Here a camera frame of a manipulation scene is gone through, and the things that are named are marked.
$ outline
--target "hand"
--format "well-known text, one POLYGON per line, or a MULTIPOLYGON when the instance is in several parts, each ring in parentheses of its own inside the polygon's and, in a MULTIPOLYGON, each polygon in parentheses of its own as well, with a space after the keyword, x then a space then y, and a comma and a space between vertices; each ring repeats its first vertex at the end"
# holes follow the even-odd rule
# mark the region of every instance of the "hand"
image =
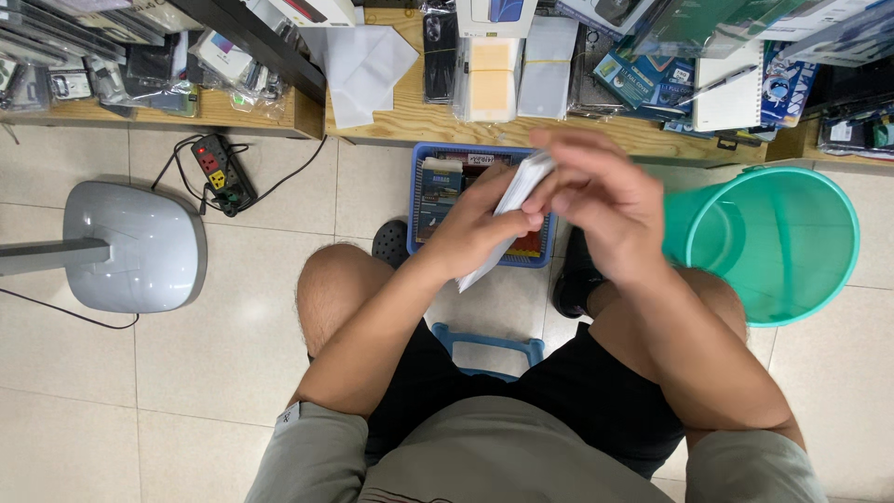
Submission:
POLYGON ((584 229, 596 268, 619 286, 666 267, 663 186, 605 135, 595 131, 533 130, 531 144, 550 151, 558 167, 522 205, 550 208, 584 229))
POLYGON ((509 188, 516 169, 493 163, 468 187, 417 255, 428 260, 440 279, 463 277, 481 267, 497 244, 540 230, 544 214, 516 210, 499 217, 493 211, 509 188))

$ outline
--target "green bucket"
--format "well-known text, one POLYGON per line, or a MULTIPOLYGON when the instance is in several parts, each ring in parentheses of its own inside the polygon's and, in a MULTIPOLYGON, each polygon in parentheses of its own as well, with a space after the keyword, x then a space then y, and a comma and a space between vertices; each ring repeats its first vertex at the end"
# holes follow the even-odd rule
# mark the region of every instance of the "green bucket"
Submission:
POLYGON ((736 290, 751 327, 801 320, 847 283, 860 248, 848 196, 799 167, 749 168, 727 183, 664 196, 663 251, 736 290))

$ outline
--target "wooden counter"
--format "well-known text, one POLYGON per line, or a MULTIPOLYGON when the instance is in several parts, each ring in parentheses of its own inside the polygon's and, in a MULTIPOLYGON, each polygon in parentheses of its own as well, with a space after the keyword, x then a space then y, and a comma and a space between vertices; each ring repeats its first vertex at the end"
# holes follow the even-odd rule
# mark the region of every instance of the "wooden counter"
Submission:
POLYGON ((240 128, 259 132, 276 131, 284 135, 323 138, 324 109, 295 89, 285 95, 285 111, 279 120, 271 120, 261 115, 241 112, 230 105, 230 96, 222 91, 200 90, 198 94, 198 115, 180 117, 168 115, 153 108, 137 108, 134 118, 125 119, 100 107, 95 100, 81 100, 62 103, 46 113, 0 116, 0 120, 10 124, 84 124, 126 125, 155 124, 164 126, 209 126, 240 128))
POLYGON ((392 25, 420 56, 406 75, 394 86, 394 109, 374 112, 374 124, 338 129, 332 100, 326 95, 326 133, 348 141, 444 141, 528 147, 527 132, 536 126, 574 126, 596 129, 609 135, 631 155, 659 158, 716 160, 722 163, 760 164, 766 145, 749 148, 739 145, 735 151, 717 148, 717 140, 702 140, 674 132, 661 131, 659 123, 613 117, 595 121, 569 117, 568 121, 520 117, 505 124, 458 122, 446 105, 426 105, 422 101, 422 13, 401 9, 366 9, 367 24, 392 25))
POLYGON ((860 156, 832 156, 816 149, 820 120, 801 121, 796 127, 780 129, 776 140, 767 149, 767 162, 785 159, 812 159, 815 161, 871 164, 894 168, 894 162, 860 156))

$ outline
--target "blue plastic basket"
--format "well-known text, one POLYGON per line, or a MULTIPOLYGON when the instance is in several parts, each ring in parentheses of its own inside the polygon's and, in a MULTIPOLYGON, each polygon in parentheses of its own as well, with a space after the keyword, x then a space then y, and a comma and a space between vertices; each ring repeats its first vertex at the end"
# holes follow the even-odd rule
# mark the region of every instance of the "blue plastic basket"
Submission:
MULTIPOLYGON (((422 243, 416 242, 416 229, 419 228, 419 202, 422 199, 422 163, 426 158, 434 157, 435 151, 440 152, 472 152, 476 154, 506 155, 512 156, 512 164, 520 163, 530 156, 533 149, 518 149, 512 147, 487 147, 479 145, 461 145, 458 143, 433 143, 420 142, 413 148, 413 176, 409 180, 409 232, 407 232, 407 251, 416 253, 422 247, 422 243)), ((544 219, 544 228, 540 231, 540 256, 525 257, 522 255, 505 254, 500 259, 499 265, 517 268, 539 269, 550 261, 552 255, 552 240, 555 238, 556 217, 550 213, 544 219)))

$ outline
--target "blue plastic stool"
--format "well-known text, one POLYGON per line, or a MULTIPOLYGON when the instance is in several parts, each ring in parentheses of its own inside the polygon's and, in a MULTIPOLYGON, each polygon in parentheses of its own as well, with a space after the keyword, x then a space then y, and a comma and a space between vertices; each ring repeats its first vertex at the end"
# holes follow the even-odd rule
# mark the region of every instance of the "blue plastic stool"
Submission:
MULTIPOLYGON (((510 341, 508 339, 501 339, 499 337, 479 336, 478 334, 466 334, 463 332, 450 332, 450 327, 443 323, 435 323, 434 325, 432 325, 432 333, 435 337, 438 338, 439 341, 441 341, 441 344, 443 344, 444 347, 447 348, 447 353, 450 354, 451 358, 453 358, 453 343, 470 342, 474 344, 492 345, 496 347, 504 347, 506 349, 514 349, 516 351, 520 351, 524 353, 525 356, 527 356, 527 364, 529 367, 533 367, 544 360, 545 346, 544 341, 540 339, 528 339, 527 342, 518 342, 510 341)), ((489 376, 503 379, 506 382, 519 380, 519 378, 515 376, 504 374, 502 372, 483 371, 479 369, 463 369, 461 367, 460 371, 470 376, 475 374, 487 374, 489 376)))

